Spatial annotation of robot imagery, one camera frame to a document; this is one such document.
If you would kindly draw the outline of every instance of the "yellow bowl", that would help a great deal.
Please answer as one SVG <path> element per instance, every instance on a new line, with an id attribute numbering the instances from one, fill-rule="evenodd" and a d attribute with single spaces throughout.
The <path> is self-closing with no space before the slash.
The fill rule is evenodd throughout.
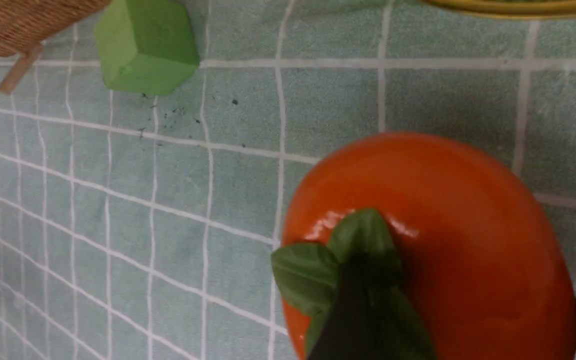
<path id="1" fill-rule="evenodd" d="M 501 19 L 576 17 L 576 0 L 423 0 L 446 10 Z"/>

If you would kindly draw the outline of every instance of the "green foam block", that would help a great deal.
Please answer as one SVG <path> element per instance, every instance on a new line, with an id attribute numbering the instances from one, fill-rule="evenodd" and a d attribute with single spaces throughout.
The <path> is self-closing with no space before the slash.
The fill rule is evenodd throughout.
<path id="1" fill-rule="evenodd" d="M 186 9 L 171 0 L 114 0 L 94 38 L 108 89 L 166 95 L 199 67 Z"/>

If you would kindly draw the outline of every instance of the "toy tomato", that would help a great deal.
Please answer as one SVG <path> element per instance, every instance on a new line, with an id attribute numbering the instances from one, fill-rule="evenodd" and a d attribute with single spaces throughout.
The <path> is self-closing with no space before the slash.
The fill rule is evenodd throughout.
<path id="1" fill-rule="evenodd" d="M 502 164 L 436 136 L 387 133 L 350 144 L 304 178 L 282 246 L 327 243 L 354 210 L 386 219 L 404 293 L 439 360 L 572 360 L 576 306 L 554 232 Z M 284 302 L 303 360 L 310 319 Z"/>

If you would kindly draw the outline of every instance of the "checkered cloth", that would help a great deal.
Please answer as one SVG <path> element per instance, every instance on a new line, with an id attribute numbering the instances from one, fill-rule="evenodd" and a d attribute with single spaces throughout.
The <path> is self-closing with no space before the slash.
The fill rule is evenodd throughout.
<path id="1" fill-rule="evenodd" d="M 0 95 L 1 359 L 293 359 L 269 263 L 284 211 L 321 157 L 383 131 L 506 164 L 576 283 L 576 20 L 186 5 L 203 60 L 169 96 L 105 89 L 97 16 Z"/>

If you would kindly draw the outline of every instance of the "basil leaf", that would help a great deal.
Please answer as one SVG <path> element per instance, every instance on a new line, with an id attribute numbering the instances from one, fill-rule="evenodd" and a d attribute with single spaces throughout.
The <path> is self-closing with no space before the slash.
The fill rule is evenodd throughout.
<path id="1" fill-rule="evenodd" d="M 387 285 L 399 284 L 403 278 L 402 260 L 388 225 L 376 209 L 363 209 L 348 214 L 330 235 L 328 248 L 339 264 L 362 262 L 364 280 Z"/>
<path id="2" fill-rule="evenodd" d="M 305 339 L 306 358 L 310 356 L 311 351 L 313 351 L 313 348 L 315 347 L 315 344 L 317 344 L 317 340 L 320 338 L 324 326 L 326 326 L 328 317 L 329 314 L 326 311 L 320 312 L 310 319 L 310 325 L 308 326 L 308 331 L 306 331 Z"/>
<path id="3" fill-rule="evenodd" d="M 436 360 L 437 355 L 424 323 L 406 295 L 397 287 L 384 293 L 381 331 L 384 350 L 391 359 Z"/>
<path id="4" fill-rule="evenodd" d="M 270 256 L 277 288 L 286 303 L 305 315 L 329 309 L 338 282 L 338 263 L 324 245 L 297 243 L 275 250 Z"/>

